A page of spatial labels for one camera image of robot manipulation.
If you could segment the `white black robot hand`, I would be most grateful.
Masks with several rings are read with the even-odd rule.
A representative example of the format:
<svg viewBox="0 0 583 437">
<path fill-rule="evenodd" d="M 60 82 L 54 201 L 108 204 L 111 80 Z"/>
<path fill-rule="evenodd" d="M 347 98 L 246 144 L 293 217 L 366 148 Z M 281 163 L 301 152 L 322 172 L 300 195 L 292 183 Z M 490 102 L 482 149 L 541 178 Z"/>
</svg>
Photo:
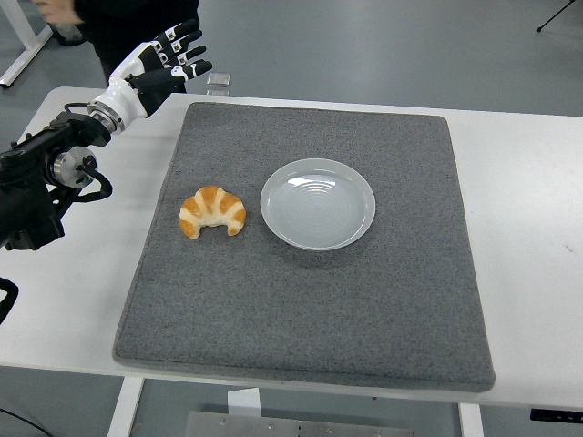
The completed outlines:
<svg viewBox="0 0 583 437">
<path fill-rule="evenodd" d="M 111 132 L 153 115 L 171 94 L 212 69 L 199 57 L 206 47 L 191 46 L 201 36 L 197 22 L 188 20 L 138 45 L 109 76 L 107 89 L 88 103 L 88 114 Z"/>
</svg>

